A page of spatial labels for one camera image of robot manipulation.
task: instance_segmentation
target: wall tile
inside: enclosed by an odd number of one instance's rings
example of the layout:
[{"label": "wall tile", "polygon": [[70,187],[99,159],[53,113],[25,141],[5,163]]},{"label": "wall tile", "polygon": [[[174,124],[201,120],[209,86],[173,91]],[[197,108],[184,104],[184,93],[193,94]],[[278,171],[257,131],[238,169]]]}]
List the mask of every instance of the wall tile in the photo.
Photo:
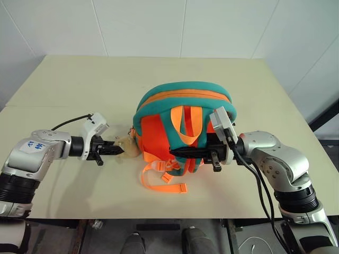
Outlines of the wall tile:
[{"label": "wall tile", "polygon": [[255,58],[265,58],[290,93],[338,35],[338,0],[283,0]]},{"label": "wall tile", "polygon": [[277,0],[187,0],[184,57],[251,58]]},{"label": "wall tile", "polygon": [[339,98],[338,62],[339,39],[337,38],[290,94],[308,122]]},{"label": "wall tile", "polygon": [[184,0],[95,0],[109,56],[178,57]]},{"label": "wall tile", "polygon": [[36,57],[0,2],[0,108],[34,71]]},{"label": "wall tile", "polygon": [[91,0],[4,0],[39,56],[106,56]]}]

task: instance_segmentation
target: orange backpack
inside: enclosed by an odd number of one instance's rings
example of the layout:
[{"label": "orange backpack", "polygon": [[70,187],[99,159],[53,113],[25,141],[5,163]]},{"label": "orange backpack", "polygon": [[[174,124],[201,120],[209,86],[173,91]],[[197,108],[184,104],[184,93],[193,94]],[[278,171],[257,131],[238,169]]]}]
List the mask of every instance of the orange backpack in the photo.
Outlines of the orange backpack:
[{"label": "orange backpack", "polygon": [[145,187],[160,192],[187,192],[186,184],[149,185],[144,174],[150,169],[161,171],[162,179],[169,183],[174,176],[196,172],[201,159],[174,157],[169,151],[179,147],[206,147],[207,133],[214,132],[209,115],[221,106],[233,122],[236,110],[230,95],[214,83],[168,83],[146,93],[133,118],[137,145],[144,161],[149,163],[141,175]]}]

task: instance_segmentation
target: robotic arm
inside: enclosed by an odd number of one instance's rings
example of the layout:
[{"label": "robotic arm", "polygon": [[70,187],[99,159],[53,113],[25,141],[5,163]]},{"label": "robotic arm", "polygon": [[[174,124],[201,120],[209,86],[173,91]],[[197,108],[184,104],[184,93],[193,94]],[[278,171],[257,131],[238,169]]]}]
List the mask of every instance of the robotic arm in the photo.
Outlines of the robotic arm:
[{"label": "robotic arm", "polygon": [[24,253],[20,246],[27,230],[25,221],[14,219],[29,216],[35,190],[54,160],[74,156],[101,166],[100,155],[123,153],[114,142],[100,137],[108,127],[104,117],[95,113],[84,123],[81,137],[36,130],[13,148],[0,173],[0,253]]},{"label": "robotic arm", "polygon": [[255,131],[238,137],[223,107],[216,109],[210,118],[216,133],[208,134],[206,149],[185,147],[172,150],[171,154],[203,158],[205,164],[213,164],[214,171],[221,170],[220,162],[229,164],[234,152],[239,154],[245,163],[260,169],[274,189],[285,220],[281,227],[290,253],[339,253],[339,248],[332,252],[329,249],[338,243],[312,187],[307,158],[268,132]]}]

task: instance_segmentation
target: beige table top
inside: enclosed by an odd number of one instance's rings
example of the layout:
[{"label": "beige table top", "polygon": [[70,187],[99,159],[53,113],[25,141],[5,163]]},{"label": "beige table top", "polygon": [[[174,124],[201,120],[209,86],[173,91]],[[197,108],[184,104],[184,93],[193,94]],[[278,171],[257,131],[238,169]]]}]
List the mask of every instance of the beige table top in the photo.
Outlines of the beige table top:
[{"label": "beige table top", "polygon": [[[113,140],[131,127],[145,92],[185,80],[215,82],[230,92],[238,111],[237,133],[268,131],[302,151],[327,214],[339,214],[339,174],[263,60],[47,56],[0,113],[0,139],[5,144],[0,146],[0,161],[33,130],[89,112],[106,117],[111,128],[103,137]],[[78,135],[80,127],[76,122],[60,130]],[[255,179],[235,163],[220,173],[205,165],[175,180],[187,183],[187,194],[166,194],[141,185],[146,164],[141,157],[103,159],[103,167],[77,158],[55,161],[37,190],[31,217],[265,217]],[[151,183],[161,184],[159,178],[158,173],[149,174]]]}]

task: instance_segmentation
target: person's foot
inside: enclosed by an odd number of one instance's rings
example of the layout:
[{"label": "person's foot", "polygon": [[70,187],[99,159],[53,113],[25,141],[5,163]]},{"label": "person's foot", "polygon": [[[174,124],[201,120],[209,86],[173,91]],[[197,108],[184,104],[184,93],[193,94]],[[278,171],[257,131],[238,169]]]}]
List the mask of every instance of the person's foot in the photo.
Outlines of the person's foot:
[{"label": "person's foot", "polygon": [[194,226],[182,231],[183,254],[217,254],[213,242]]},{"label": "person's foot", "polygon": [[120,254],[145,254],[145,252],[145,240],[138,232],[134,232],[127,237]]}]

